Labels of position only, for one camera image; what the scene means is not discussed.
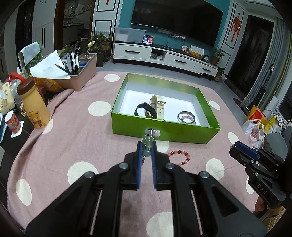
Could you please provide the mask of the right hand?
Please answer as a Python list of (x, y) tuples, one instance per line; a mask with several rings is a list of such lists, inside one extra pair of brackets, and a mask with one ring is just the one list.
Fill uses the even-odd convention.
[(282, 206), (278, 206), (275, 209), (271, 209), (269, 206), (267, 206), (264, 202), (264, 200), (261, 197), (258, 197), (256, 203), (255, 203), (255, 212), (262, 212), (264, 211), (264, 209), (268, 209), (270, 210), (270, 214), (268, 215), (268, 217), (275, 217), (278, 214), (280, 214), (280, 212), (284, 209), (284, 207)]

